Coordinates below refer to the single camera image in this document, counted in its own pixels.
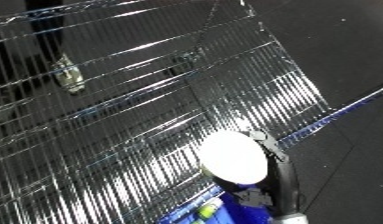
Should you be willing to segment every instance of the sneaker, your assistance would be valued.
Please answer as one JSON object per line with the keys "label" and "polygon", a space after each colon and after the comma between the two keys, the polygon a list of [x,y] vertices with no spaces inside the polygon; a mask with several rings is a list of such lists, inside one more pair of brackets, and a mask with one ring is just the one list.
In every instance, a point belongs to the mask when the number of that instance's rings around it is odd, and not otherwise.
{"label": "sneaker", "polygon": [[82,73],[74,63],[63,54],[60,60],[53,64],[54,70],[58,73],[54,75],[57,83],[70,94],[77,94],[85,89]]}

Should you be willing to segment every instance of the metal wire basket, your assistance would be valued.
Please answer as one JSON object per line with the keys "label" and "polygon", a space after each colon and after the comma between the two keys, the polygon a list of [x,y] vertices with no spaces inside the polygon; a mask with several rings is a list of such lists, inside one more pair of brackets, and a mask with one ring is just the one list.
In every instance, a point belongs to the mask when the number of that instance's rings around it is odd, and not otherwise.
{"label": "metal wire basket", "polygon": [[[76,68],[81,80],[54,83]],[[156,222],[212,185],[196,154],[206,135],[282,138],[328,110],[244,1],[1,16],[0,223]]]}

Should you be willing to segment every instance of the white ball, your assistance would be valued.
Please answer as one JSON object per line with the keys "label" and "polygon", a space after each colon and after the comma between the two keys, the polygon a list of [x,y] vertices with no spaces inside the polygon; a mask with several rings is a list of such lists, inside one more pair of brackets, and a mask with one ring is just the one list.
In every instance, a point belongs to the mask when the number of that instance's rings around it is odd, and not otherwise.
{"label": "white ball", "polygon": [[213,175],[237,184],[255,184],[267,176],[267,158],[252,138],[235,131],[209,135],[199,150],[202,165]]}

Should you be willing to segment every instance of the person's leg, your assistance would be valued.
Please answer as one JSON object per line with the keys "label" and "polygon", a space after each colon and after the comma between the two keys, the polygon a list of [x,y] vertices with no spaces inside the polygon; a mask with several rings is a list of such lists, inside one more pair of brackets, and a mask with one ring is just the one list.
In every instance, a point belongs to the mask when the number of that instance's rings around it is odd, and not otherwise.
{"label": "person's leg", "polygon": [[27,0],[27,11],[33,17],[31,26],[36,33],[43,58],[57,73],[56,82],[71,94],[84,90],[84,82],[79,69],[63,52],[64,17],[57,15],[53,9],[50,13],[34,10],[63,5],[63,0]]}
{"label": "person's leg", "polygon": [[33,31],[36,33],[39,46],[44,58],[54,63],[62,56],[63,32],[60,28],[64,25],[64,18],[51,13],[40,11],[32,12],[63,4],[62,0],[26,0],[26,10],[31,11],[30,16]]}

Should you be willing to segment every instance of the floor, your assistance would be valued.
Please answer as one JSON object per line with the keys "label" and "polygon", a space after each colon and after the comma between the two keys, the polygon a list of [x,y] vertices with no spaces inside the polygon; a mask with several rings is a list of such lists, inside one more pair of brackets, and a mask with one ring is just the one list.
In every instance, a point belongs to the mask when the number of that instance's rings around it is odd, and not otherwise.
{"label": "floor", "polygon": [[[274,2],[263,22],[331,107],[383,83],[383,0]],[[310,223],[383,223],[383,97],[289,153]]]}

